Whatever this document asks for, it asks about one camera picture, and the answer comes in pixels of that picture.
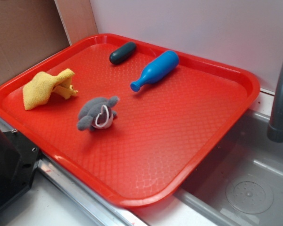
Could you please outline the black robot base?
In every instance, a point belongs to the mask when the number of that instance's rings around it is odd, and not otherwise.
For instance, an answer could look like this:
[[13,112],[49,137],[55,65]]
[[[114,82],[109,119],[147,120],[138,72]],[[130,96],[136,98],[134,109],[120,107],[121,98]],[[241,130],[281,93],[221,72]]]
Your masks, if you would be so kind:
[[0,211],[30,190],[40,155],[21,132],[0,130]]

